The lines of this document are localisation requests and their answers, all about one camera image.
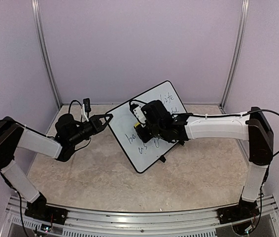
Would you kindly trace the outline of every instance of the whiteboard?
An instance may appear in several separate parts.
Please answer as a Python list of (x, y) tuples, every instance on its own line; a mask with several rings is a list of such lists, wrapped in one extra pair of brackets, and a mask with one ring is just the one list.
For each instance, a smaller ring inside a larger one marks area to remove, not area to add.
[[(171, 114), (186, 113), (186, 109), (170, 81), (165, 81), (132, 99), (147, 103), (161, 100)], [(109, 127), (134, 169), (138, 173), (143, 173), (175, 144), (159, 138), (153, 138), (149, 142), (143, 143), (134, 129), (134, 125), (138, 121), (131, 113), (128, 102), (107, 112), (107, 114), (113, 114)]]

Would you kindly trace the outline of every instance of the metal frame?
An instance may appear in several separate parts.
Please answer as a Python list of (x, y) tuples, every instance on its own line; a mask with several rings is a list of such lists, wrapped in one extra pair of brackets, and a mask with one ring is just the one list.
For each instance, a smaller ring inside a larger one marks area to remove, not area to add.
[(242, 11), (241, 11), (239, 26), (238, 26), (236, 45), (235, 45), (234, 54), (233, 54), (233, 60), (232, 60), (231, 67), (229, 69), (228, 79), (227, 79), (227, 83), (226, 83), (225, 90), (223, 93), (223, 98), (220, 103), (220, 105), (223, 109), (226, 106), (226, 102), (228, 100), (228, 96), (230, 94), (230, 90), (232, 88), (232, 84), (233, 84), (234, 77), (235, 77), (235, 72), (236, 72), (236, 68), (237, 68), (237, 64), (238, 64), (238, 60), (239, 60), (239, 56), (240, 56), (240, 52), (241, 52), (241, 48), (242, 48), (242, 43), (243, 43), (243, 39), (244, 39), (244, 30), (245, 30), (245, 26), (246, 26), (246, 22), (247, 22), (248, 7), (249, 7), (249, 0), (243, 0)]
[(37, 32), (37, 36), (38, 36), (38, 40), (39, 40), (39, 45), (40, 45), (45, 69), (47, 72), (47, 76), (48, 76), (49, 83), (50, 83), (50, 86), (52, 89), (55, 103), (57, 105), (57, 108), (60, 109), (62, 106), (62, 101), (61, 101), (61, 98), (60, 98), (60, 95), (59, 95), (59, 92), (57, 89), (57, 85), (54, 80), (50, 59), (47, 54), (46, 44), (45, 44), (45, 40), (44, 40), (43, 27), (42, 27), (42, 20), (41, 20), (41, 15), (40, 15), (39, 2), (38, 2), (38, 0), (31, 0), (31, 3), (32, 3), (33, 16), (35, 19), (36, 32)]
[[(270, 215), (278, 221), (273, 222), (276, 234), (279, 237), (279, 211), (273, 196), (262, 198), (262, 216)], [(11, 197), (6, 208), (4, 225), (0, 237), (8, 235), (11, 223), (21, 225), (19, 213), (19, 198)], [(95, 211), (80, 208), (70, 208), (53, 205), (69, 210), (64, 226), (53, 225), (56, 234), (54, 236), (155, 236), (155, 237), (178, 237), (193, 236), (193, 234), (212, 233), (216, 236), (215, 229), (229, 226), (220, 225), (217, 209), (220, 207), (205, 208), (199, 210), (177, 212), (149, 212), (149, 213), (124, 213)], [(26, 201), (22, 200), (23, 212)], [(26, 228), (33, 229), (41, 224), (48, 224), (24, 216)]]

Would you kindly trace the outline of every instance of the beige table surface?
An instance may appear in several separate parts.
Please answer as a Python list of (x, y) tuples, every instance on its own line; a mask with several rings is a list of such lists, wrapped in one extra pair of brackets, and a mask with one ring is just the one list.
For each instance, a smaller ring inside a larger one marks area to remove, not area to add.
[[(91, 114), (104, 114), (115, 106), (93, 105)], [(217, 106), (186, 109), (220, 114)], [(63, 106), (56, 121), (67, 111)], [(71, 112), (80, 119), (79, 106), (72, 106)], [(49, 135), (56, 133), (54, 124)], [(158, 161), (138, 174), (107, 128), (67, 162), (36, 155), (28, 177), (49, 203), (94, 210), (178, 211), (238, 202), (247, 166), (236, 140), (191, 140), (165, 157), (166, 163)]]

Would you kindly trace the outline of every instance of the white wall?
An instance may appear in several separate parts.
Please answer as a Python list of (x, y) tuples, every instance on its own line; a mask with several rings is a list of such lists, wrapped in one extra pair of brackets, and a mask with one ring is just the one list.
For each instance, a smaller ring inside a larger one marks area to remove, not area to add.
[[(251, 106), (279, 112), (279, 1), (250, 1), (242, 52), (226, 106), (227, 112)], [(279, 118), (267, 115), (279, 149)], [(266, 191), (279, 206), (279, 155), (274, 158)]]
[[(0, 119), (11, 116), (46, 132), (56, 105), (43, 66), (31, 2), (0, 1)], [(27, 172), (34, 158), (19, 151), (16, 160)], [(0, 177), (0, 222), (11, 190)]]
[(219, 104), (241, 0), (40, 1), (62, 101), (121, 103), (170, 80), (184, 102)]

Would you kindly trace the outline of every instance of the robotic arm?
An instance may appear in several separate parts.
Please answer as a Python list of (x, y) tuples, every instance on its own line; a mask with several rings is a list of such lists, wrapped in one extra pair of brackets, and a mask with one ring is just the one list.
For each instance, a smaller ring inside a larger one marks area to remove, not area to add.
[[(84, 103), (83, 109), (89, 113), (90, 101)], [(0, 121), (0, 174), (5, 182), (17, 190), (26, 200), (26, 216), (63, 225), (67, 210), (46, 205), (46, 198), (40, 193), (19, 165), (14, 160), (17, 148), (24, 148), (58, 161), (68, 161), (76, 152), (75, 146), (92, 135), (102, 132), (113, 118), (113, 115), (93, 115), (84, 122), (75, 121), (72, 114), (62, 115), (55, 124), (55, 138), (47, 137), (30, 128), (26, 128), (10, 117)]]
[(144, 106), (130, 103), (130, 111), (138, 120), (134, 128), (144, 143), (153, 137), (180, 144), (190, 139), (206, 137), (249, 141), (249, 171), (240, 201), (236, 206), (218, 210), (221, 224), (259, 215), (256, 200), (273, 159), (274, 134), (263, 113), (258, 110), (258, 107), (252, 107), (250, 113), (171, 115), (160, 100), (151, 101)]

